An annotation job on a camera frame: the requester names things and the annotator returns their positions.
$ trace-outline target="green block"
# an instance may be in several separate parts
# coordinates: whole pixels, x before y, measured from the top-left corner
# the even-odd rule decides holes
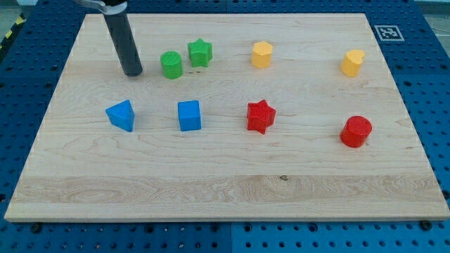
[[[183,74],[181,56],[174,51],[168,51],[161,55],[162,73],[168,79],[176,79]]]
[[[208,63],[212,59],[212,44],[198,39],[188,44],[188,52],[192,67],[208,67]]]

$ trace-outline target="blue perforated panel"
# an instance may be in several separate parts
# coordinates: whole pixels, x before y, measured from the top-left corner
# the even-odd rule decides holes
[[[130,13],[365,13],[425,147],[450,195],[450,60],[408,0],[129,0]],[[41,0],[0,65],[3,216],[86,10]],[[385,41],[376,25],[396,25]],[[10,224],[0,252],[448,252],[450,223]]]

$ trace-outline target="blue triangular prism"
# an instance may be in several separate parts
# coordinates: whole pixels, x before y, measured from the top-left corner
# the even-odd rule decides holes
[[[129,100],[106,109],[106,115],[110,119],[111,124],[125,131],[133,131],[134,111]]]

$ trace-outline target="blue cube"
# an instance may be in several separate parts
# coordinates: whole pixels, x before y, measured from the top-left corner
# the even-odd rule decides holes
[[[134,111],[129,100],[106,109],[106,115],[110,119],[111,124],[125,131],[133,131]]]
[[[202,129],[198,100],[178,102],[178,120],[182,131]]]

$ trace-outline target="yellow black caution tape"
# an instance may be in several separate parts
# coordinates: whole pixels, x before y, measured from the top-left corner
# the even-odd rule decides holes
[[[23,25],[25,24],[25,16],[23,13],[20,14],[19,18],[15,20],[12,28],[5,34],[5,37],[0,43],[0,63],[3,61],[3,59],[6,57],[6,54],[9,51],[9,48],[15,41],[15,38],[18,36],[19,31],[22,29]]]

